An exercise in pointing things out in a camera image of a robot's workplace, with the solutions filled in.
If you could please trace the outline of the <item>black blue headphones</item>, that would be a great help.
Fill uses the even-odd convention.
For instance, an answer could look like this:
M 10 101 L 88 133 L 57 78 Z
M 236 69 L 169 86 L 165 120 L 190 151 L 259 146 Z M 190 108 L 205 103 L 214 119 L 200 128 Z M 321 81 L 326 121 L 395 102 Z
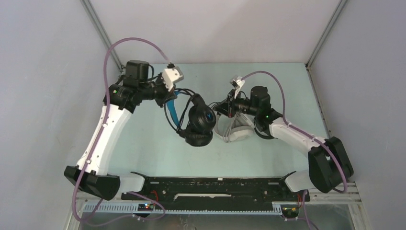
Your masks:
M 180 117 L 177 115 L 173 99 L 164 105 L 168 123 L 189 145 L 194 147 L 208 145 L 213 139 L 213 128 L 216 124 L 214 111 L 200 94 L 190 89 L 176 89 L 174 95 L 179 94 L 188 95 L 189 99 Z

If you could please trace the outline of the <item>white headphones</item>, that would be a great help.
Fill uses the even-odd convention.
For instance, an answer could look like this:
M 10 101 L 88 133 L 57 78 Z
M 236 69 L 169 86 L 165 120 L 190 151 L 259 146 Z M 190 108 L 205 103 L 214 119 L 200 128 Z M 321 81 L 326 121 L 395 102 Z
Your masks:
M 214 134 L 223 140 L 225 143 L 242 141 L 254 134 L 255 125 L 253 121 L 246 115 L 237 113 L 230 121 L 224 132 L 218 128 L 219 121 L 222 115 L 216 114 L 216 124 Z

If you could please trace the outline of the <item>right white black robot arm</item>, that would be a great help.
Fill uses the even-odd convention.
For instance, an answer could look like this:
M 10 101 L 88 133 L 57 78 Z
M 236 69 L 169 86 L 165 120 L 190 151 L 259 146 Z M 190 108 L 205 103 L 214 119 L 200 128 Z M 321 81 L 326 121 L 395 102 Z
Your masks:
M 267 87 L 253 87 L 249 98 L 242 98 L 236 90 L 231 90 L 214 106 L 214 111 L 228 118 L 237 114 L 251 115 L 259 137 L 281 140 L 307 157 L 308 170 L 291 172 L 281 179 L 278 193 L 284 200 L 291 200 L 299 191 L 308 189 L 328 193 L 340 184 L 345 185 L 354 174 L 342 141 L 337 137 L 310 135 L 289 123 L 272 107 Z

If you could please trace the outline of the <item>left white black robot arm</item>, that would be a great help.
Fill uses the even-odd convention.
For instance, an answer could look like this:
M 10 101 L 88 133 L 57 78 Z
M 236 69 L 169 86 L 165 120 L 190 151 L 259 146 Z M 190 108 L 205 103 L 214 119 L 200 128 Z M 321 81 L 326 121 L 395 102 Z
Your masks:
M 175 83 L 183 79 L 181 70 L 170 63 L 157 76 L 149 78 L 153 67 L 146 61 L 130 60 L 121 79 L 109 86 L 103 99 L 97 128 L 81 158 L 74 166 L 67 166 L 64 176 L 82 191 L 104 200 L 118 194 L 133 192 L 139 199 L 151 195 L 151 186 L 144 176 L 131 172 L 112 175 L 108 172 L 113 150 L 127 121 L 143 101 L 154 100 L 163 107 L 175 99 Z

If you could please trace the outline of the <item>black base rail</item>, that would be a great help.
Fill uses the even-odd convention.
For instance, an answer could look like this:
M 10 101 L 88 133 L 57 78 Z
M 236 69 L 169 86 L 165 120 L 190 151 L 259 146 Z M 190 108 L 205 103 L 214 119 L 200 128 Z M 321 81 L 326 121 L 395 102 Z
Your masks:
M 284 187 L 279 177 L 146 177 L 138 194 L 158 201 L 167 211 L 186 212 L 274 211 L 276 202 L 310 201 L 302 191 Z

